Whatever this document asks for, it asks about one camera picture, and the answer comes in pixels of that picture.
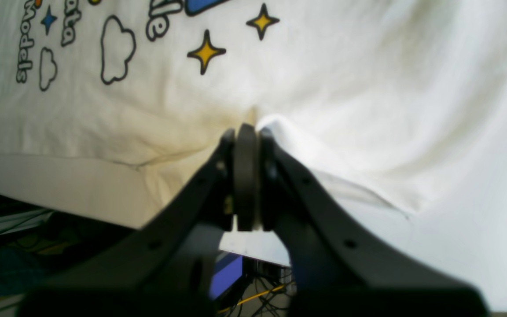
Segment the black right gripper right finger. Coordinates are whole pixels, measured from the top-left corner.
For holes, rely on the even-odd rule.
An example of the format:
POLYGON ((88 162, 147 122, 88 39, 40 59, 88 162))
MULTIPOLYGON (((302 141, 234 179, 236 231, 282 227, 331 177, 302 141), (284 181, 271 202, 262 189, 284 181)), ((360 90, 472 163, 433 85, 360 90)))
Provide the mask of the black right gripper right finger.
POLYGON ((290 258, 290 317, 486 317, 471 284, 397 250, 343 209, 267 128, 253 136, 257 216, 290 258))

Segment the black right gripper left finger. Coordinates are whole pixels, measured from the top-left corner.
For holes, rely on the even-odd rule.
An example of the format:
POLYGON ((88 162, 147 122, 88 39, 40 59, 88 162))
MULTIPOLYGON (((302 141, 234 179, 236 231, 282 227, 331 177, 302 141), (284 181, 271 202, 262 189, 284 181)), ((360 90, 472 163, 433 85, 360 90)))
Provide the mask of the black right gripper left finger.
POLYGON ((214 317, 215 261, 233 213, 229 129, 209 160, 145 227, 101 254, 47 279, 18 317, 214 317))

